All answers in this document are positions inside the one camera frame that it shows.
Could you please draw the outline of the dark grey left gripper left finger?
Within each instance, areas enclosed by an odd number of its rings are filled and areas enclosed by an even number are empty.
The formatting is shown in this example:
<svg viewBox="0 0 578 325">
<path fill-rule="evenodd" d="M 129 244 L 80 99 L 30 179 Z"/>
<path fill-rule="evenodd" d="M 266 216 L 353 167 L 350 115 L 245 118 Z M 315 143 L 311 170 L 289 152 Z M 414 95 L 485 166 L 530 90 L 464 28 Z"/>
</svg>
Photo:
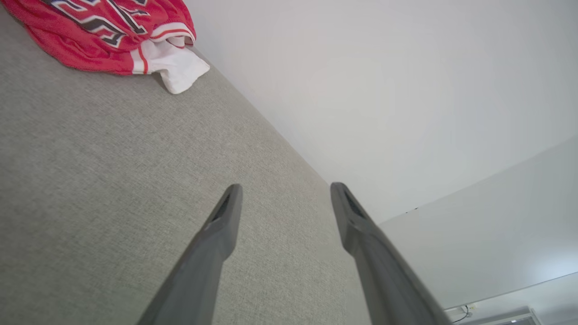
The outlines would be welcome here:
<svg viewBox="0 0 578 325">
<path fill-rule="evenodd" d="M 223 263 L 237 244 L 243 188 L 230 185 L 137 325 L 211 325 Z"/>
</svg>

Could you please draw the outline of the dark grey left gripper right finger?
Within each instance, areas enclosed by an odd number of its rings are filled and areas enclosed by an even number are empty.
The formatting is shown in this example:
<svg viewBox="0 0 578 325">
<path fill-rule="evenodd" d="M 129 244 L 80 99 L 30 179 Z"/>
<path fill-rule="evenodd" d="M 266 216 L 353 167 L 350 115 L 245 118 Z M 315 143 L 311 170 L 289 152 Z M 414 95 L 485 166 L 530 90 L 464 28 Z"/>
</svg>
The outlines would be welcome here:
<svg viewBox="0 0 578 325">
<path fill-rule="evenodd" d="M 451 325 L 347 185 L 334 182 L 330 189 L 341 243 L 355 261 L 372 325 Z"/>
</svg>

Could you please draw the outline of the red and white jersey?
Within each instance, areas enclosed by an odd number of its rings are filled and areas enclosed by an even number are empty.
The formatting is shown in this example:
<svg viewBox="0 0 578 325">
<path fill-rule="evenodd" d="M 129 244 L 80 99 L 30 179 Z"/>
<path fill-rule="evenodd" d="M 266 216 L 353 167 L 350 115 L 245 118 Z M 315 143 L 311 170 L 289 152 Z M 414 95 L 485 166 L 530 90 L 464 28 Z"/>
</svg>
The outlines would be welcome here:
<svg viewBox="0 0 578 325">
<path fill-rule="evenodd" d="M 159 73 L 171 94 L 210 70 L 192 51 L 183 0 L 0 0 L 37 45 L 65 66 L 117 75 Z"/>
</svg>

